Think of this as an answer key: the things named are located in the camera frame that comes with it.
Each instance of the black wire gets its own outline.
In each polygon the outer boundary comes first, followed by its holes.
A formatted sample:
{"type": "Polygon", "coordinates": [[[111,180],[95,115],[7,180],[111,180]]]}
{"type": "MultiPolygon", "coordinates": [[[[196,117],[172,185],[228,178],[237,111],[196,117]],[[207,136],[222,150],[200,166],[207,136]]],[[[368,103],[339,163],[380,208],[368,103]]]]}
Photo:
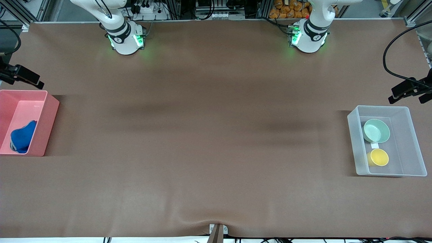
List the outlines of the black wire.
{"type": "Polygon", "coordinates": [[[21,38],[16,33],[16,31],[14,29],[12,29],[8,24],[6,24],[3,20],[0,19],[0,23],[4,24],[4,26],[6,26],[6,28],[10,29],[10,31],[12,31],[15,34],[16,38],[18,39],[18,44],[16,45],[16,47],[12,51],[4,53],[4,55],[9,55],[9,54],[16,52],[21,47],[21,38]]]}
{"type": "Polygon", "coordinates": [[[107,243],[110,243],[111,239],[112,239],[112,237],[104,237],[104,243],[105,243],[105,240],[107,240],[107,243]]]}
{"type": "Polygon", "coordinates": [[[285,31],[280,27],[280,25],[277,23],[277,20],[276,20],[276,19],[274,19],[274,21],[276,22],[277,27],[279,28],[280,31],[282,31],[282,33],[284,33],[285,35],[291,35],[290,33],[285,32],[285,31]]]}
{"type": "Polygon", "coordinates": [[[162,5],[166,10],[168,10],[168,12],[170,12],[172,15],[174,15],[176,19],[178,19],[178,17],[181,17],[181,15],[177,15],[177,14],[173,13],[171,10],[169,10],[169,8],[167,8],[167,6],[165,6],[165,4],[162,3],[162,5]]]}
{"type": "Polygon", "coordinates": [[[277,23],[271,21],[269,18],[266,18],[266,17],[257,17],[257,19],[265,19],[265,20],[267,20],[267,22],[269,22],[270,24],[272,24],[272,25],[274,25],[274,26],[277,26],[277,25],[278,25],[277,23]]]}
{"type": "Polygon", "coordinates": [[[432,89],[432,87],[430,87],[429,85],[426,85],[426,84],[424,84],[424,83],[422,83],[422,82],[419,82],[419,81],[417,81],[417,80],[413,80],[413,79],[411,79],[411,78],[404,77],[404,76],[402,76],[402,75],[395,74],[394,72],[390,71],[390,70],[387,68],[387,64],[385,63],[385,56],[387,55],[387,51],[388,51],[388,49],[390,48],[390,46],[391,46],[391,45],[393,44],[393,42],[395,42],[399,37],[403,36],[405,33],[409,32],[409,31],[411,31],[411,30],[413,30],[413,29],[419,28],[419,27],[421,27],[421,26],[424,26],[424,25],[427,25],[427,24],[430,24],[430,23],[432,23],[432,20],[429,20],[429,21],[424,22],[424,23],[422,23],[422,24],[419,24],[419,25],[416,25],[416,26],[414,26],[414,27],[411,27],[411,28],[405,30],[404,32],[398,34],[398,35],[397,35],[393,40],[391,40],[391,42],[387,45],[387,47],[386,47],[385,50],[384,50],[384,54],[382,55],[382,64],[383,64],[383,66],[384,66],[384,69],[385,69],[389,74],[391,74],[391,75],[393,75],[393,76],[395,76],[395,77],[401,78],[401,79],[405,79],[405,80],[409,80],[409,81],[411,81],[411,82],[417,83],[418,85],[421,85],[421,86],[423,86],[423,87],[425,87],[425,88],[428,88],[428,89],[432,89]]]}
{"type": "Polygon", "coordinates": [[[124,9],[126,10],[127,17],[129,18],[129,20],[132,20],[132,17],[129,14],[129,10],[126,7],[124,7],[124,9]]]}
{"type": "Polygon", "coordinates": [[[207,16],[204,19],[200,19],[197,16],[195,16],[195,14],[194,14],[194,7],[193,7],[193,5],[191,5],[192,7],[189,10],[190,13],[191,13],[191,16],[194,19],[198,19],[198,20],[206,20],[206,19],[210,18],[213,15],[213,13],[215,12],[215,0],[212,0],[212,4],[213,4],[213,10],[212,10],[212,5],[210,4],[209,5],[209,14],[207,14],[207,16]]]}
{"type": "Polygon", "coordinates": [[[6,9],[0,6],[0,14],[1,14],[0,19],[3,18],[5,13],[6,13],[6,9]]]}
{"type": "Polygon", "coordinates": [[[405,237],[390,237],[390,238],[382,239],[382,240],[379,238],[377,238],[375,240],[374,239],[358,239],[358,240],[360,240],[364,243],[384,243],[385,241],[388,241],[388,240],[412,240],[412,241],[415,241],[417,243],[426,243],[426,242],[424,242],[425,239],[423,239],[423,238],[405,238],[405,237]]]}
{"type": "MultiPolygon", "coordinates": [[[[111,11],[109,10],[109,8],[107,7],[107,5],[105,4],[104,0],[101,0],[101,1],[102,1],[102,3],[104,4],[106,10],[107,10],[108,13],[109,13],[109,18],[112,19],[111,11]]],[[[95,0],[95,2],[96,2],[96,3],[98,4],[98,6],[102,9],[102,6],[99,4],[98,0],[95,0]]]]}

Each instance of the blue fabric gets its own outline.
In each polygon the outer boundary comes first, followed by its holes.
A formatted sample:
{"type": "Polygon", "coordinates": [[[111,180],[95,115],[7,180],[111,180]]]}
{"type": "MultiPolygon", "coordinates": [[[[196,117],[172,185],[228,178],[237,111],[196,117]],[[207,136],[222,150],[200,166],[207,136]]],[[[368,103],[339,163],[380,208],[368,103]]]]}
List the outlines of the blue fabric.
{"type": "Polygon", "coordinates": [[[36,121],[31,121],[25,127],[16,129],[10,134],[10,149],[18,153],[26,153],[29,150],[36,121]]]}

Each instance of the floor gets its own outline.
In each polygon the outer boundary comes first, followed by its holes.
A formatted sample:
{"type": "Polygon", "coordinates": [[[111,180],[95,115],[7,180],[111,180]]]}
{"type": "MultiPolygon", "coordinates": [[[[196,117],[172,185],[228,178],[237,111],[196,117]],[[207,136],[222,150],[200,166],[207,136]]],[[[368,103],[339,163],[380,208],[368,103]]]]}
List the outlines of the floor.
{"type": "Polygon", "coordinates": [[[75,22],[97,21],[97,19],[83,8],[73,4],[70,0],[58,0],[57,10],[54,11],[52,21],[75,22]]]}
{"type": "Polygon", "coordinates": [[[349,6],[343,18],[380,18],[379,13],[383,9],[381,1],[363,0],[360,3],[349,6]]]}

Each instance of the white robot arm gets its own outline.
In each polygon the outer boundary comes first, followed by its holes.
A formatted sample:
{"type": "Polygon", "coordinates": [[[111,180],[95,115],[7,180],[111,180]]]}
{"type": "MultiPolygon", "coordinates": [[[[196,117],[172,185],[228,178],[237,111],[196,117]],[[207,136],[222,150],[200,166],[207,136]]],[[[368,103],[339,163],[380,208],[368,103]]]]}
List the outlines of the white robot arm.
{"type": "Polygon", "coordinates": [[[144,46],[143,27],[133,21],[126,21],[118,9],[126,5],[126,0],[71,0],[71,2],[87,10],[101,22],[108,32],[112,47],[118,53],[129,55],[144,46]]]}
{"type": "Polygon", "coordinates": [[[318,51],[324,44],[335,11],[332,5],[351,5],[362,0],[309,0],[312,13],[308,19],[301,19],[294,25],[299,26],[298,34],[292,39],[292,45],[306,53],[318,51]]]}

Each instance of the metal bracket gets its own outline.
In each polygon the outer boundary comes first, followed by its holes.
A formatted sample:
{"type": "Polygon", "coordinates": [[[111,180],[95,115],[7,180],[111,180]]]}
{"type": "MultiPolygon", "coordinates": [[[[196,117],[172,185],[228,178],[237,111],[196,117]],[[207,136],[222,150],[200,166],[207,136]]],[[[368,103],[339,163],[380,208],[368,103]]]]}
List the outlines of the metal bracket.
{"type": "Polygon", "coordinates": [[[210,236],[207,243],[223,243],[223,234],[226,229],[228,233],[228,227],[221,224],[210,225],[210,236]]]}
{"type": "MultiPolygon", "coordinates": [[[[210,230],[209,230],[209,234],[211,234],[212,233],[212,231],[213,231],[213,228],[215,227],[215,225],[214,224],[211,224],[210,225],[210,230]]],[[[228,234],[228,227],[227,226],[225,226],[225,225],[222,225],[222,227],[223,227],[223,234],[228,234]]]]}
{"type": "Polygon", "coordinates": [[[21,32],[29,32],[29,27],[25,26],[25,25],[22,25],[21,32]]]}
{"type": "Polygon", "coordinates": [[[406,16],[403,18],[403,21],[405,22],[405,26],[406,26],[406,27],[414,27],[414,26],[416,26],[416,23],[415,23],[415,22],[410,22],[410,21],[407,19],[406,16]]]}

